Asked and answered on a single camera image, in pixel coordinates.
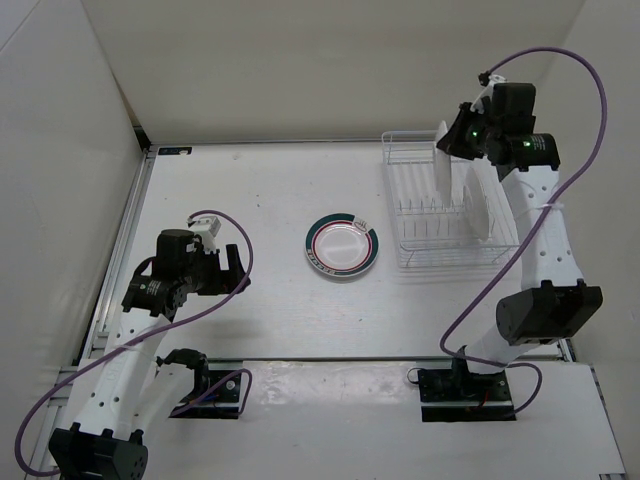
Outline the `green rimmed plate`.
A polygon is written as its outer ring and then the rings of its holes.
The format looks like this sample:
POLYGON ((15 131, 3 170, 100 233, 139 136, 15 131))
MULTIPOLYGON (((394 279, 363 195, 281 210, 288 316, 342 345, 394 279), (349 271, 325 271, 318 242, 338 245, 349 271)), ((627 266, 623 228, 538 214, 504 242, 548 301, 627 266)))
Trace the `green rimmed plate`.
POLYGON ((446 135, 447 131, 447 124, 442 120, 436 132, 432 152, 434 185, 444 208, 451 207, 452 168, 450 156, 438 147, 438 143, 446 135))
POLYGON ((375 264, 380 240, 364 219, 339 212, 316 220, 307 231, 304 247, 317 272, 342 281, 364 275, 375 264))

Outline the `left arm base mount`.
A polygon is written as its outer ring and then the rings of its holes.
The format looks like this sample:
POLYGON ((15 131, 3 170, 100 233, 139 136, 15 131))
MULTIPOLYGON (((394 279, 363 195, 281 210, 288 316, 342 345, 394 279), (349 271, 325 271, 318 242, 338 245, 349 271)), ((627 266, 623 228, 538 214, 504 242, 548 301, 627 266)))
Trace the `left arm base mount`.
POLYGON ((252 386, 253 373, 242 364, 209 362, 197 370, 194 389, 170 417, 237 420, 244 413, 252 386))

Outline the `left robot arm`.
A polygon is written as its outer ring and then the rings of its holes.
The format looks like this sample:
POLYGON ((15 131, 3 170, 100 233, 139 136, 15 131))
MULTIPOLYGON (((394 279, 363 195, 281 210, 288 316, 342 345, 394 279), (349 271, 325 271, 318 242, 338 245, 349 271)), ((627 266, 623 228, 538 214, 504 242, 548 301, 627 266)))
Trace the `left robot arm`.
POLYGON ((237 246, 219 250, 215 235, 213 227, 164 230, 154 256, 134 270, 115 340, 91 366, 96 383, 70 426, 49 440, 61 478, 140 479, 162 422, 213 405, 226 388, 239 391, 244 368, 216 372, 188 348, 157 353, 189 295, 227 296, 250 283, 237 246))

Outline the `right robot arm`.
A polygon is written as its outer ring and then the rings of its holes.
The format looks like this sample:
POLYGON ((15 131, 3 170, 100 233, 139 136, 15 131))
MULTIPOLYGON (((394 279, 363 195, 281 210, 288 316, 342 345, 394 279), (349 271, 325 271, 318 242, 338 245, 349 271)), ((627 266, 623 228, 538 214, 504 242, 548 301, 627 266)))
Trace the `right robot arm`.
POLYGON ((534 130, 536 88, 492 78, 474 102, 461 104, 437 147, 466 160, 485 158, 495 168, 516 225, 521 289, 501 299, 494 325, 457 357, 466 365, 449 375, 449 387, 470 400, 484 375, 503 371, 539 346, 573 337, 603 303, 600 287, 586 282, 573 256, 560 191, 555 139, 534 130))

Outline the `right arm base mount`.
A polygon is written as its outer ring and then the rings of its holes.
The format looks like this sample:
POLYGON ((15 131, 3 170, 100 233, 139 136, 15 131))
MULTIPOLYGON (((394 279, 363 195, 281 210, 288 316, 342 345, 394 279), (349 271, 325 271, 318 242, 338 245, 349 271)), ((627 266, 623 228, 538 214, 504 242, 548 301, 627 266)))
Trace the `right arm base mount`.
POLYGON ((515 421, 515 405, 505 372, 470 373, 452 359, 446 368, 416 366, 407 380, 417 386, 424 423, 515 421))

